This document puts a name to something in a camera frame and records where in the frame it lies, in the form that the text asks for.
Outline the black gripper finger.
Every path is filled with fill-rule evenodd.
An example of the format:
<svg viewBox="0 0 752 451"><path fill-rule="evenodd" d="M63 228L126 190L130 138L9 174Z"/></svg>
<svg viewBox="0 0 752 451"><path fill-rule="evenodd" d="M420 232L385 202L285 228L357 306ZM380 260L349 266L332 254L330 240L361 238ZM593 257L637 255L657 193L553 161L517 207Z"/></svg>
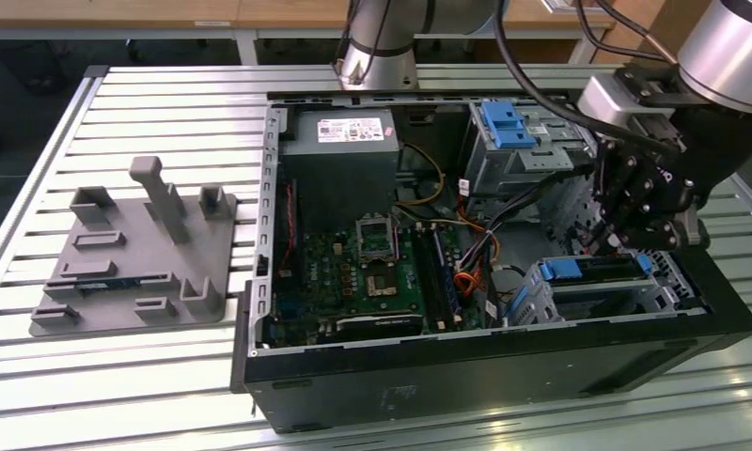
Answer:
<svg viewBox="0 0 752 451"><path fill-rule="evenodd" d="M709 190L652 163L640 163L629 185L630 211L618 233L624 247L673 251L709 245L699 218Z"/></svg>
<svg viewBox="0 0 752 451"><path fill-rule="evenodd" d="M594 202L598 204L600 221L592 232L590 252L593 255L609 255L618 247L617 235L629 216L632 202L628 188L638 170L640 158L614 141L601 144L596 157Z"/></svg>

